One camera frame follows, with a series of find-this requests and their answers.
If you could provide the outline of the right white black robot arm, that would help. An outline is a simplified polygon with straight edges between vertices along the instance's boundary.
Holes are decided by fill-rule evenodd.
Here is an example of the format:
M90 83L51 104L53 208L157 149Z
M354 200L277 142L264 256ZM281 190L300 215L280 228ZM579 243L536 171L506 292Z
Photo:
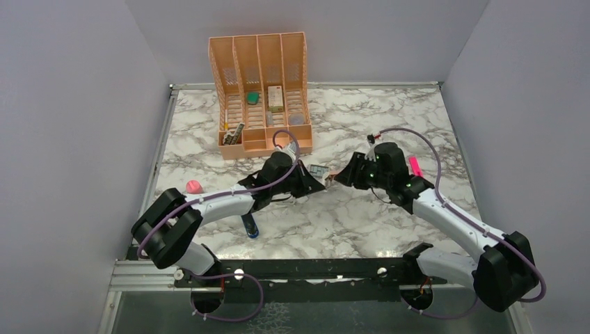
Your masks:
M384 190L392 204L429 222L468 254L461 257L427 248L402 263L401 273L408 282L418 283L427 276L445 278L472 288L496 312L505 311L540 283L525 235L505 234L452 208L434 184L409 171L396 143L375 144L367 154L353 153L334 180L355 189Z

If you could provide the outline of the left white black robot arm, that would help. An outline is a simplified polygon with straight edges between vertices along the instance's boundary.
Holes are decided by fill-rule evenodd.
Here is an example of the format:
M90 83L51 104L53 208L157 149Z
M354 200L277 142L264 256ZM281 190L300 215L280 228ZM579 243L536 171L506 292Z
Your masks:
M199 227L258 212L278 195L301 198L325 188L297 158L274 152L260 170L227 190L186 196L176 188L167 189L131 228L138 242L136 254L158 269L177 266L192 272L201 285L211 285L218 279L218 259L193 241Z

